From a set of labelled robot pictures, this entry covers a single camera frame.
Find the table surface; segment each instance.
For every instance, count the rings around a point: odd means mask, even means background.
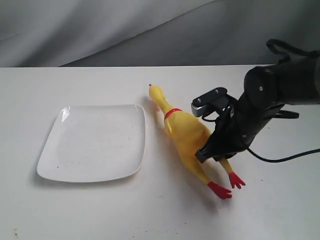
[[[265,163],[248,152],[230,160],[246,182],[218,199],[182,166],[156,125],[148,84],[191,112],[193,98],[225,87],[238,98],[253,66],[0,68],[0,238],[3,240],[314,240],[319,237],[320,161],[313,154]],[[36,166],[59,111],[67,106],[140,104],[146,149],[133,176],[74,184],[43,179]],[[251,148],[280,158],[320,145],[318,106],[286,106],[295,120],[272,120]],[[221,166],[206,171],[231,188]]]

